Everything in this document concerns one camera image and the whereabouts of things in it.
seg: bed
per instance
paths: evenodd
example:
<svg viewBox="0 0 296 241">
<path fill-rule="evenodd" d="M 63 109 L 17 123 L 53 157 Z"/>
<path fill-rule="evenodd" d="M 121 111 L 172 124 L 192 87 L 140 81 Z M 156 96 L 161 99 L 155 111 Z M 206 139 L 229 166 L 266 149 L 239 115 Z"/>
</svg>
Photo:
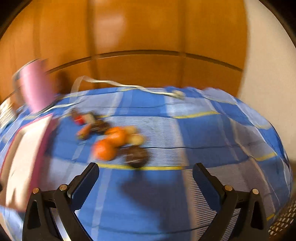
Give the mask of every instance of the bed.
<svg viewBox="0 0 296 241">
<path fill-rule="evenodd" d="M 81 129 L 69 116 L 71 107 L 50 111 L 59 118 L 40 173 L 43 191 L 68 184 L 90 162 L 100 167 L 99 178 L 76 212 L 94 241 L 193 240 L 200 237 L 215 216 L 192 177 L 201 162 L 222 184 L 235 190 L 257 188 L 263 197 L 270 225 L 290 197 L 292 174 L 276 130 L 239 99 L 208 88 L 151 88 L 180 90 L 184 100 L 132 88 L 104 88 L 78 93 L 80 112 L 94 111 L 111 126 L 134 125 L 147 141 L 148 163 L 131 169 L 119 156 L 110 162 L 96 160 L 92 145 L 102 135 L 76 138 Z M 73 94 L 59 104 L 73 101 Z M 24 107 L 0 136 L 0 164 L 14 134 L 36 118 Z M 1 207 L 4 226 L 21 240 L 24 214 Z M 239 211 L 233 214 L 222 240 L 227 240 Z M 64 240 L 69 240 L 58 216 Z"/>
</svg>

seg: toy food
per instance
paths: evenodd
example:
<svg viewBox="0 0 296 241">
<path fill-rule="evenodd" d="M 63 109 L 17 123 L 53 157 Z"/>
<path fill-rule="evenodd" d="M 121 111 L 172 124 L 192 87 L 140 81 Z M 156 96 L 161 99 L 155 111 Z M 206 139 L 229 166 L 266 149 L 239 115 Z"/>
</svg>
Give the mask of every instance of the toy food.
<svg viewBox="0 0 296 241">
<path fill-rule="evenodd" d="M 96 120 L 91 125 L 91 131 L 101 134 L 101 133 L 104 133 L 106 130 L 108 130 L 109 127 L 110 125 L 107 122 L 104 122 L 102 120 Z"/>
<path fill-rule="evenodd" d="M 110 161 L 114 159 L 117 154 L 117 148 L 115 148 L 107 139 L 96 142 L 93 148 L 95 157 L 103 161 Z"/>
<path fill-rule="evenodd" d="M 123 146 L 127 141 L 127 133 L 124 128 L 116 126 L 108 129 L 105 134 L 107 135 L 106 139 L 110 141 L 110 143 L 115 146 Z"/>
<path fill-rule="evenodd" d="M 82 118 L 87 124 L 94 124 L 96 122 L 96 117 L 91 112 L 83 114 Z"/>
<path fill-rule="evenodd" d="M 47 143 L 58 118 L 49 114 L 22 126 L 6 153 L 1 173 L 0 205 L 26 211 L 30 194 L 40 184 Z"/>
<path fill-rule="evenodd" d="M 126 164 L 133 168 L 140 168 L 148 161 L 148 153 L 144 148 L 131 146 L 126 150 Z"/>
<path fill-rule="evenodd" d="M 86 140 L 91 132 L 91 124 L 85 125 L 80 131 L 77 132 L 78 139 Z"/>
<path fill-rule="evenodd" d="M 143 144 L 143 142 L 144 142 L 144 136 L 140 134 L 132 134 L 132 135 L 129 135 L 127 138 L 127 143 L 135 146 L 140 146 Z"/>
<path fill-rule="evenodd" d="M 82 115 L 79 114 L 76 109 L 72 109 L 70 114 L 71 114 L 71 117 L 74 120 L 75 124 L 77 124 L 79 126 L 85 124 L 85 121 L 82 118 Z"/>
<path fill-rule="evenodd" d="M 95 113 L 94 111 L 91 111 L 90 113 L 93 114 L 93 116 L 94 116 L 94 118 L 95 118 L 96 120 L 99 120 L 99 119 L 103 118 L 102 115 L 99 115 L 99 114 Z"/>
<path fill-rule="evenodd" d="M 123 128 L 128 135 L 137 133 L 137 128 L 135 126 L 124 126 Z"/>
</svg>

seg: yellow stripe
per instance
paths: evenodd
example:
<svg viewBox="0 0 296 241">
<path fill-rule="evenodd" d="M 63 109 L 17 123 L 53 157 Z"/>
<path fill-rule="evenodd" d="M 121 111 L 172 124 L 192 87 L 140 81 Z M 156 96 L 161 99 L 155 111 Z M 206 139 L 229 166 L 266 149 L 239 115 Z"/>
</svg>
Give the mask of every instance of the yellow stripe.
<svg viewBox="0 0 296 241">
<path fill-rule="evenodd" d="M 33 120 L 36 117 L 37 117 L 36 115 L 28 115 L 28 116 L 25 117 L 25 120 Z"/>
<path fill-rule="evenodd" d="M 199 112 L 191 115 L 181 115 L 181 116 L 174 116 L 173 118 L 175 119 L 186 119 L 186 118 L 195 118 L 195 117 L 200 117 L 200 116 L 205 116 L 205 115 L 217 115 L 219 114 L 216 111 L 206 111 L 206 112 Z"/>
<path fill-rule="evenodd" d="M 71 116 L 71 114 L 68 113 L 68 114 L 62 115 L 60 118 L 63 119 L 63 118 L 69 117 L 69 116 Z"/>
<path fill-rule="evenodd" d="M 268 130 L 269 128 L 271 128 L 271 124 L 266 124 L 266 125 L 263 125 L 263 126 L 260 126 L 260 125 L 255 125 L 258 129 L 265 129 L 265 130 Z"/>
<path fill-rule="evenodd" d="M 111 115 L 100 115 L 101 118 L 110 117 Z"/>
<path fill-rule="evenodd" d="M 131 170 L 132 167 L 128 165 L 120 165 L 120 164 L 105 164 L 105 163 L 97 163 L 101 168 L 109 168 L 109 169 L 124 169 Z M 167 167 L 141 167 L 139 170 L 143 171 L 165 171 L 165 170 L 182 170 L 183 166 L 167 166 Z"/>
<path fill-rule="evenodd" d="M 256 161 L 264 161 L 264 160 L 267 160 L 269 158 L 272 158 L 272 157 L 275 157 L 276 156 L 276 153 L 275 152 L 272 152 L 272 153 L 269 153 L 267 155 L 264 155 L 262 157 L 259 157 L 259 158 L 255 158 Z"/>
<path fill-rule="evenodd" d="M 266 220 L 268 221 L 268 220 L 272 219 L 273 217 L 274 217 L 274 213 L 271 214 L 270 216 L 268 216 L 268 217 L 266 218 Z"/>
</svg>

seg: beige object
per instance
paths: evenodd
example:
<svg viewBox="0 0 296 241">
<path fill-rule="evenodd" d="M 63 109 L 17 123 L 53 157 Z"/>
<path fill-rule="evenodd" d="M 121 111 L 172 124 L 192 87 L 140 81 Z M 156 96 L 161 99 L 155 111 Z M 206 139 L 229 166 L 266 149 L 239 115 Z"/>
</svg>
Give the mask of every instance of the beige object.
<svg viewBox="0 0 296 241">
<path fill-rule="evenodd" d="M 96 122 L 96 119 L 92 113 L 82 115 L 82 119 L 86 124 L 94 124 Z"/>
<path fill-rule="evenodd" d="M 124 126 L 123 128 L 128 135 L 137 133 L 137 128 L 135 126 Z"/>
<path fill-rule="evenodd" d="M 47 115 L 18 130 L 1 169 L 0 205 L 26 210 L 32 189 L 38 186 L 47 140 L 56 123 L 57 119 Z"/>
<path fill-rule="evenodd" d="M 144 142 L 144 136 L 140 134 L 132 134 L 128 137 L 128 144 L 140 146 Z"/>
<path fill-rule="evenodd" d="M 0 101 L 13 92 L 11 75 L 36 58 L 48 59 L 61 93 L 87 75 L 237 94 L 247 47 L 243 0 L 25 2 L 0 39 Z M 80 90 L 103 87 L 110 86 L 83 82 Z"/>
</svg>

